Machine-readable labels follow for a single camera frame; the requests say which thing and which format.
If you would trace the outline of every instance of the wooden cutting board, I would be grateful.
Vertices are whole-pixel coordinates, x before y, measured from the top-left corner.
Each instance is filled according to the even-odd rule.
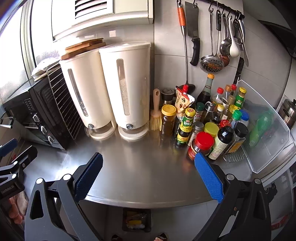
[[[91,40],[83,41],[81,43],[69,46],[69,47],[65,48],[65,51],[66,51],[66,53],[69,53],[69,52],[75,51],[77,49],[81,49],[81,48],[84,48],[84,47],[89,47],[91,45],[95,45],[95,44],[102,43],[102,42],[103,42],[103,38],[91,39]]]
[[[62,55],[61,60],[72,58],[72,57],[74,57],[74,56],[76,56],[78,54],[81,54],[81,53],[84,53],[84,52],[87,52],[87,51],[90,51],[90,50],[94,50],[94,49],[103,47],[105,45],[106,45],[106,43],[102,42],[102,43],[98,43],[98,44],[94,44],[94,45],[91,45],[91,46],[87,46],[87,47],[84,47],[84,48],[77,49],[75,51],[72,51],[72,52],[69,52],[69,53],[66,53],[66,54]]]

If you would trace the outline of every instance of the rice dispenser lid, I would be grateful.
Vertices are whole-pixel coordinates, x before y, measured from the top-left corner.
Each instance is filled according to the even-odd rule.
[[[136,41],[136,42],[124,42],[118,44],[106,45],[99,49],[100,53],[112,53],[134,49],[144,49],[151,47],[151,43],[148,41]]]

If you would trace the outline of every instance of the white rice dispenser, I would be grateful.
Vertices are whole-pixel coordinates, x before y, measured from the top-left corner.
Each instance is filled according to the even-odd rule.
[[[110,136],[116,128],[99,49],[61,60],[63,75],[76,109],[94,139]]]
[[[148,132],[150,42],[126,42],[99,49],[115,120],[124,139]]]

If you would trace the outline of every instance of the wire rack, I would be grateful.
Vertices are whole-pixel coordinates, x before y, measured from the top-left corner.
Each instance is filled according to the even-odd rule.
[[[233,163],[233,162],[237,162],[237,161],[242,161],[243,159],[247,159],[248,153],[247,153],[246,149],[244,149],[244,148],[242,148],[242,146],[240,146],[236,152],[231,153],[231,154],[227,154],[227,155],[225,155],[223,153],[222,156],[223,156],[224,160],[227,161],[228,163]]]
[[[56,63],[49,68],[47,70],[47,76],[62,119],[71,137],[75,139],[83,122],[67,88],[60,64]]]

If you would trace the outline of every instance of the blue gripper pad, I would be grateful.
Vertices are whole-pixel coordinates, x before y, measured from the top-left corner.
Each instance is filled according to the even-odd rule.
[[[221,203],[224,197],[222,182],[201,153],[195,155],[194,164],[211,197]]]
[[[6,156],[9,152],[17,147],[17,140],[11,139],[9,142],[0,147],[0,158]]]
[[[97,153],[75,184],[74,200],[76,202],[86,198],[102,167],[103,156],[100,153]]]

